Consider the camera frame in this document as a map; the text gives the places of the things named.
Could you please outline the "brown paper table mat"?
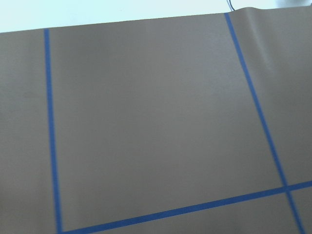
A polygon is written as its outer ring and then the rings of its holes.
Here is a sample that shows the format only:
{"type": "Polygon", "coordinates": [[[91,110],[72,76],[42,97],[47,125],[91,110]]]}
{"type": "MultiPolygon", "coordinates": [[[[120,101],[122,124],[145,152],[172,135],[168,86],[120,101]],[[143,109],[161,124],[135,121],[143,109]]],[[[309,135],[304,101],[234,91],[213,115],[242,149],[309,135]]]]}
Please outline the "brown paper table mat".
{"type": "Polygon", "coordinates": [[[0,231],[311,233],[311,7],[2,33],[0,231]]]}

